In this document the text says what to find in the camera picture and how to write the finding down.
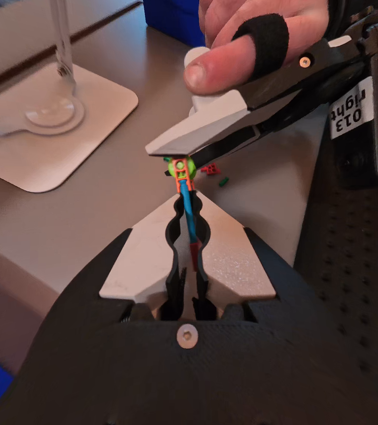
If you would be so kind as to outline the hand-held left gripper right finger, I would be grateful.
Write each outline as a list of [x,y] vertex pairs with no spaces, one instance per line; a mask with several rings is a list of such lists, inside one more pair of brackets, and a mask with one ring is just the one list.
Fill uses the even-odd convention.
[[245,228],[200,191],[192,197],[198,239],[197,320],[215,320],[231,304],[277,295]]

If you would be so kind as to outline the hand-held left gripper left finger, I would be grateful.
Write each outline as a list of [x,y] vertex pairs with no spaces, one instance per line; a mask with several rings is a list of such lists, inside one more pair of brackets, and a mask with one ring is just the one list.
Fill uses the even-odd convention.
[[176,194],[135,224],[99,295],[145,303],[164,319],[183,312],[183,281],[174,246],[181,234],[183,198]]

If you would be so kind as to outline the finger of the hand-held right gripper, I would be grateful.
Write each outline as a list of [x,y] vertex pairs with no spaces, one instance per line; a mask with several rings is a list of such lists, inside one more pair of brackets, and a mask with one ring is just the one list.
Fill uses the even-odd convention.
[[187,156],[250,112],[238,90],[220,95],[192,96],[191,114],[146,145],[150,156]]
[[237,147],[260,136],[261,127],[244,127],[190,155],[196,169],[215,162]]

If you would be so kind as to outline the orange toy clip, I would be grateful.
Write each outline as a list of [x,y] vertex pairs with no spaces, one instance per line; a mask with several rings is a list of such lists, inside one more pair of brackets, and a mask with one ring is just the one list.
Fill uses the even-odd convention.
[[191,191],[195,190],[194,179],[192,180],[192,179],[189,178],[189,170],[188,170],[186,157],[185,158],[175,158],[172,161],[172,164],[173,164],[173,167],[174,167],[174,174],[175,174],[174,179],[176,181],[177,192],[181,193],[181,191],[180,191],[180,180],[182,180],[182,179],[187,180],[189,190],[191,190]]

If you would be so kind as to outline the teal plastic panel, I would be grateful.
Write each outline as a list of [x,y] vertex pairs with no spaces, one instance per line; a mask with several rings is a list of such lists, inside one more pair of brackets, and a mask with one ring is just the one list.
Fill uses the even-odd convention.
[[183,205],[185,210],[186,223],[188,227],[189,241],[190,244],[195,244],[197,243],[196,226],[192,211],[191,190],[189,190],[189,186],[186,179],[180,180],[180,191],[183,197]]

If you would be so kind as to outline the black perforated board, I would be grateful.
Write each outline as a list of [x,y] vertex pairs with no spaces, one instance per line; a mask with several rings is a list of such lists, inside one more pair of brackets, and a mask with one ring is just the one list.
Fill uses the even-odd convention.
[[314,424],[378,424],[378,189],[339,181],[328,105],[297,123],[304,215],[294,268],[312,287],[324,364]]

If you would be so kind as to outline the plain blue plastic bin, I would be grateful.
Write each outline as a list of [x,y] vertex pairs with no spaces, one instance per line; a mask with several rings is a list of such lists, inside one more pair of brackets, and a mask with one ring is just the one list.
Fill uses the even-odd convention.
[[146,24],[190,47],[205,46],[198,0],[144,0]]

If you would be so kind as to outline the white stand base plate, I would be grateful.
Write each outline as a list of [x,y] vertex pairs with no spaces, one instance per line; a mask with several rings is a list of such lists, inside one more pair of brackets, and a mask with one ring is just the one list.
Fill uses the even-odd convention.
[[128,88],[73,64],[66,1],[50,1],[57,62],[0,93],[0,178],[60,186],[138,106]]

